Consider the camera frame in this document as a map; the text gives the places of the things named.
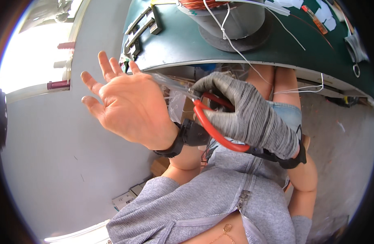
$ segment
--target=gray wall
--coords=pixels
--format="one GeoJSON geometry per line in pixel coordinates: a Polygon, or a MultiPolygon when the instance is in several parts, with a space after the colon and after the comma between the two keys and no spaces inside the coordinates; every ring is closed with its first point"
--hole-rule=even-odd
{"type": "Polygon", "coordinates": [[[87,70],[104,83],[98,52],[119,58],[129,5],[130,0],[90,2],[77,38],[70,91],[8,105],[4,174],[39,239],[113,217],[111,199],[150,174],[154,154],[103,129],[81,103],[90,92],[80,73],[87,70]]]}

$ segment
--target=orange lighter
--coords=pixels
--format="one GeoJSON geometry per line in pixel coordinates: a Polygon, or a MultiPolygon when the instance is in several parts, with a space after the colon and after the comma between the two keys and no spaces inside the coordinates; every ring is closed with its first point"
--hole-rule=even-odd
{"type": "Polygon", "coordinates": [[[311,17],[311,19],[313,20],[313,22],[316,24],[316,26],[318,27],[318,29],[321,31],[322,34],[326,34],[328,33],[328,30],[325,28],[325,26],[318,20],[318,18],[314,15],[314,13],[310,10],[310,8],[308,8],[306,5],[303,5],[301,7],[303,9],[303,11],[305,11],[306,13],[309,14],[309,16],[311,17]]]}

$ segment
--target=zipper pull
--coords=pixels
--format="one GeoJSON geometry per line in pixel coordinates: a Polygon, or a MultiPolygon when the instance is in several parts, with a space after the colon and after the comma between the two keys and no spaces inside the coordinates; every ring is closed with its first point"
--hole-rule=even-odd
{"type": "Polygon", "coordinates": [[[238,196],[238,204],[237,204],[238,210],[242,209],[242,203],[248,199],[249,195],[250,195],[250,191],[242,190],[241,194],[238,196]]]}

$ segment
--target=orange wire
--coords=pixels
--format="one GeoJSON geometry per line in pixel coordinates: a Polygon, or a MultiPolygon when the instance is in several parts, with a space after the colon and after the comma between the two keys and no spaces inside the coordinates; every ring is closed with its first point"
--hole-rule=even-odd
{"type": "Polygon", "coordinates": [[[326,42],[329,44],[329,46],[333,49],[333,51],[335,50],[334,48],[333,48],[333,46],[331,45],[331,43],[328,41],[328,39],[321,33],[321,31],[319,31],[319,30],[317,30],[315,27],[313,27],[311,24],[309,24],[309,23],[307,23],[306,21],[304,21],[303,19],[301,19],[300,17],[298,17],[298,16],[295,16],[295,15],[293,15],[293,14],[290,14],[291,16],[294,16],[294,17],[296,17],[297,19],[300,19],[301,21],[303,21],[303,22],[305,22],[306,24],[308,24],[311,28],[313,28],[316,32],[318,32],[325,40],[326,40],[326,42]]]}
{"type": "MultiPolygon", "coordinates": [[[[182,7],[187,9],[206,9],[203,0],[179,0],[182,7]]],[[[206,4],[209,9],[227,4],[229,2],[216,2],[215,0],[206,0],[206,4]]]]}

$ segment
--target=gray glove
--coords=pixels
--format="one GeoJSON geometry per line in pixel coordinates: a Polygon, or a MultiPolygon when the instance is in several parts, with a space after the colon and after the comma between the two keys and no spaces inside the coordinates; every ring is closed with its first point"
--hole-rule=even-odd
{"type": "Polygon", "coordinates": [[[235,106],[235,112],[203,110],[210,123],[224,136],[264,148],[278,158],[291,158],[298,147],[297,134],[276,114],[250,83],[213,72],[197,81],[192,90],[218,90],[235,106]]]}

